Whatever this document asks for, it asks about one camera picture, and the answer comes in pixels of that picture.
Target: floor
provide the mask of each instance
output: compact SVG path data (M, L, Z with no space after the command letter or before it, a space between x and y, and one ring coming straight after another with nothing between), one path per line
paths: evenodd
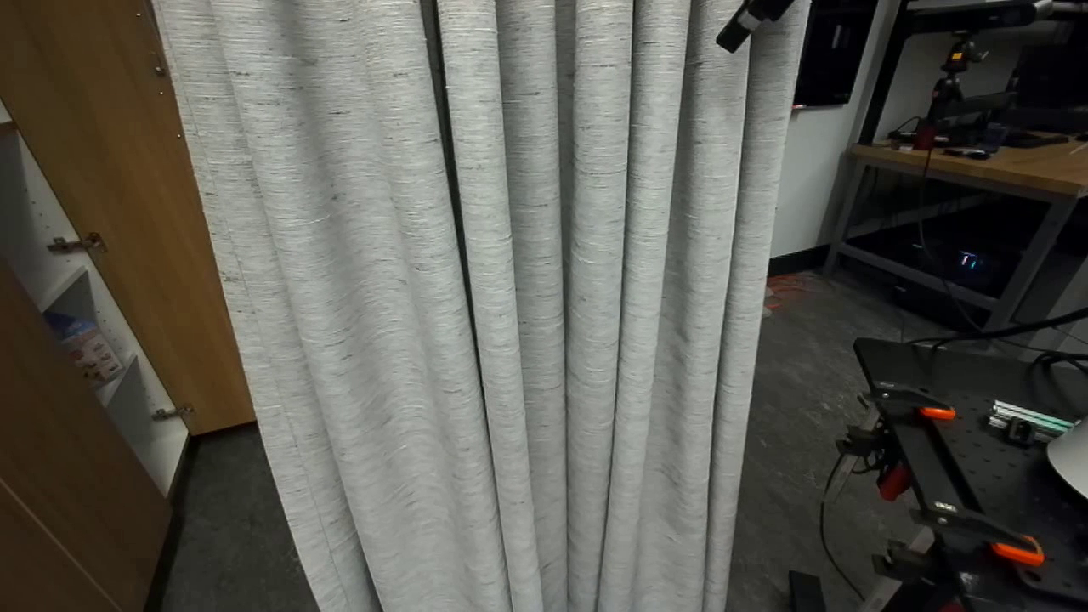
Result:
M859 418L862 392L851 344L855 336L915 336L927 322L888 299L825 282L778 276L758 350L755 411L741 486L729 612L785 612L788 572L821 577L829 608L855 595L819 549L814 500L834 467L834 439ZM176 553L158 591L162 612L305 612L315 608L299 572L257 435L201 439L180 490ZM873 484L851 475L825 509L829 547L865 588L870 553L906 537L906 505L878 500Z

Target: curtain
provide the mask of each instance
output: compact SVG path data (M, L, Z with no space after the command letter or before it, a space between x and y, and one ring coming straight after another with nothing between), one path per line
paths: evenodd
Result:
M806 7L157 0L319 608L724 608Z

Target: cabinet door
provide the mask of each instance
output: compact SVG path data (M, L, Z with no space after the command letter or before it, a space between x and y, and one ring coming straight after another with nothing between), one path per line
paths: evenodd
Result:
M7 266L0 266L0 493L0 547L32 549L20 572L44 577L62 572L53 588L65 581L79 588L74 577L83 577L109 608L142 608L169 504L128 454ZM32 581L11 581L11 574L0 581L11 599L38 595Z
M3 0L0 97L193 435L251 420L142 0Z

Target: wooden table top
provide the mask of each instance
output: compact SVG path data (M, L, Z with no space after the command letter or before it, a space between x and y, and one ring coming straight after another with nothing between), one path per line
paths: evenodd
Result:
M1068 204L1088 198L1088 141L1053 141L1038 148L1004 146L990 161L947 157L941 148L895 148L881 141L853 146L851 157L895 173L927 173L934 180L973 183L999 192Z

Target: workbench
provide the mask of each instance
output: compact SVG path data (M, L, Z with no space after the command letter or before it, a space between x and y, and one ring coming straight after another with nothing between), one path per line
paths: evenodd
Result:
M1088 376L1061 368L955 350L927 350L883 340L855 340L873 403L912 468L919 505L934 500L984 512L1016 534L1032 534L1047 549L1041 572L1016 574L979 537L934 528L944 581L973 612L1068 612L1088 603L1088 500L1047 462L1044 447L1022 447L983 425L992 402L1082 418ZM925 393L958 411L947 425L912 418L905 393Z
M947 157L941 148L922 153L922 148L899 148L899 146L881 141L881 146L853 146L842 164L847 164L847 183L842 183L838 215L834 222L825 273L834 273L838 258L862 263L878 273L906 280L934 292L947 292L958 302L984 309L990 330L1006 327L1016 317L1016 306L1022 302L1038 273L1049 258L1057 233L1065 230L1077 204L1088 198L1088 141L996 148L990 161ZM990 296L851 241L851 229L865 204L862 183L870 173L925 178L925 180L958 183L983 192L1022 198L1047 208L1047 215L1032 229L1004 292Z

